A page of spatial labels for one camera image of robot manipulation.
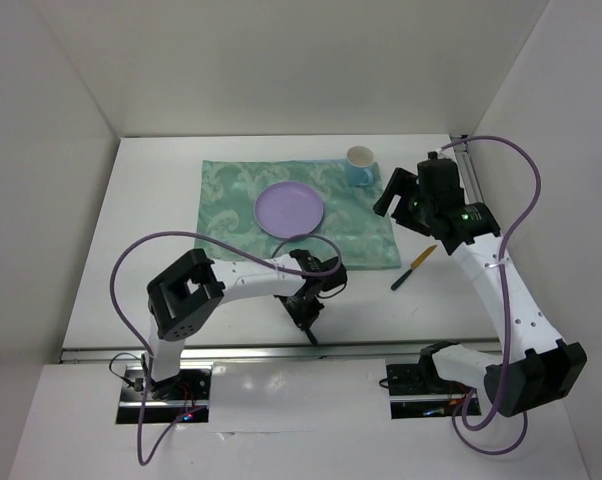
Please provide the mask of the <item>gold fork black handle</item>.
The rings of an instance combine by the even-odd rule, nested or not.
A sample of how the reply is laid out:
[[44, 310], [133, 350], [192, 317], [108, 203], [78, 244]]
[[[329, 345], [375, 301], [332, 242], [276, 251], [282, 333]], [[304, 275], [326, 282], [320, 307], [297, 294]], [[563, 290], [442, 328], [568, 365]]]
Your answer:
[[308, 340], [310, 341], [310, 343], [313, 346], [317, 346], [318, 345], [318, 340], [315, 337], [315, 335], [311, 332], [311, 330], [309, 328], [304, 329], [303, 332], [305, 333], [305, 335], [307, 336]]

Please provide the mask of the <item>blue mug white inside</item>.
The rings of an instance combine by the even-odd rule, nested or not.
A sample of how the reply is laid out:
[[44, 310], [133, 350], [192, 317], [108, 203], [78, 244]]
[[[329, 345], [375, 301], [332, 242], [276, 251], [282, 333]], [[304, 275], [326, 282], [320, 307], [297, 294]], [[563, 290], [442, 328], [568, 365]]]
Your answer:
[[351, 147], [346, 152], [345, 175], [352, 187], [367, 187], [374, 182], [373, 152], [364, 146]]

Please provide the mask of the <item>gold knife black handle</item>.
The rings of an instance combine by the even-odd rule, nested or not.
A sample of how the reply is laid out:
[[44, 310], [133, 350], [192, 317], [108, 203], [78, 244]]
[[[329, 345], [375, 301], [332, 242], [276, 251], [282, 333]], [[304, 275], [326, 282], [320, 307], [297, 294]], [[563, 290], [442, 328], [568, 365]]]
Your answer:
[[436, 250], [436, 245], [426, 248], [417, 258], [415, 258], [409, 269], [405, 271], [390, 287], [392, 291], [398, 290], [405, 281], [414, 273], [414, 271]]

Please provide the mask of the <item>purple plate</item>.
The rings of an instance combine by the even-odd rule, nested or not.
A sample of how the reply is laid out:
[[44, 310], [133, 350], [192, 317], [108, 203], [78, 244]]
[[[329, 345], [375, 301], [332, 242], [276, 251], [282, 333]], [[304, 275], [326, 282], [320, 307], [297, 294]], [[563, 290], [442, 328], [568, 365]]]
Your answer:
[[264, 189], [254, 205], [261, 229], [272, 237], [287, 239], [313, 233], [324, 216], [324, 202], [310, 186], [293, 181]]

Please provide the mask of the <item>green patterned cloth napkin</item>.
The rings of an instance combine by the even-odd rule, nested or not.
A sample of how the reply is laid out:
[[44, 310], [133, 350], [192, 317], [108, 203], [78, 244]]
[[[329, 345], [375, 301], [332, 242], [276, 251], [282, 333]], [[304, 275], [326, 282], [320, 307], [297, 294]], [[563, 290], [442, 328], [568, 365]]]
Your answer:
[[310, 186], [322, 198], [324, 216], [316, 232], [332, 240], [349, 269], [378, 270], [401, 266], [390, 220], [372, 207], [383, 193], [379, 166], [373, 183], [348, 184], [343, 160], [221, 162], [205, 160], [197, 232], [260, 258], [272, 256], [281, 241], [257, 223], [254, 204], [267, 187], [284, 181]]

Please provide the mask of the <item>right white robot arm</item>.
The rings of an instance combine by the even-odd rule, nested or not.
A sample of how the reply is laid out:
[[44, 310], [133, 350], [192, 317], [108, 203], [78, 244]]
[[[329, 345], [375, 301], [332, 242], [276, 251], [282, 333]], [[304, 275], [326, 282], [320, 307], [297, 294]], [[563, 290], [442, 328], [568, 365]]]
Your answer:
[[479, 295], [502, 347], [499, 355], [448, 341], [422, 349], [422, 388], [438, 392], [450, 381], [473, 387], [504, 417], [570, 392], [586, 364], [585, 350], [567, 343], [541, 312], [490, 209], [467, 202], [455, 161], [431, 152], [414, 173], [396, 168], [373, 211], [443, 245]]

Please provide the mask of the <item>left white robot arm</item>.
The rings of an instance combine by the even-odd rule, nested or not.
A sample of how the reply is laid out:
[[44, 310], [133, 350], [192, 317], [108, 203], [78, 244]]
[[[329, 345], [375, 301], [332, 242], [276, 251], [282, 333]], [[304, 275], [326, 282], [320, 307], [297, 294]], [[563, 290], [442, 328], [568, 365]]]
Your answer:
[[213, 260], [202, 249], [188, 251], [147, 285], [154, 326], [144, 389], [154, 399], [174, 394], [182, 380], [185, 340], [198, 333], [218, 307], [230, 302], [272, 296], [316, 345], [311, 327], [324, 308], [322, 295], [345, 288], [347, 281], [347, 269], [337, 256], [322, 261], [303, 249], [263, 264]]

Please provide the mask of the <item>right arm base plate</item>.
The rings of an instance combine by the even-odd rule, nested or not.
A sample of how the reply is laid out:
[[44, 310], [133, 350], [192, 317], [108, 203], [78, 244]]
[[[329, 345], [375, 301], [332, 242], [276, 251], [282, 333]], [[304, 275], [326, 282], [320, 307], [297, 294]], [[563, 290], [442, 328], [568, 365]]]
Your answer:
[[378, 381], [391, 396], [453, 395], [465, 396], [470, 388], [458, 382], [442, 380], [423, 372], [418, 364], [387, 364], [386, 376]]

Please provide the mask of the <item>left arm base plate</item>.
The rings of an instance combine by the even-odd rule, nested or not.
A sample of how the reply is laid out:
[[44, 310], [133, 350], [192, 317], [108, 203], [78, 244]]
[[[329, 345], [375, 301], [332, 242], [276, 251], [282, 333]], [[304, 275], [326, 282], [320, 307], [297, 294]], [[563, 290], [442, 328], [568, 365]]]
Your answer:
[[[142, 400], [144, 373], [140, 367], [128, 368], [123, 376], [134, 383], [137, 389], [123, 383], [119, 406], [139, 408]], [[188, 366], [180, 373], [180, 379], [169, 393], [148, 394], [147, 408], [204, 407], [208, 405], [212, 382], [212, 369], [209, 365]]]

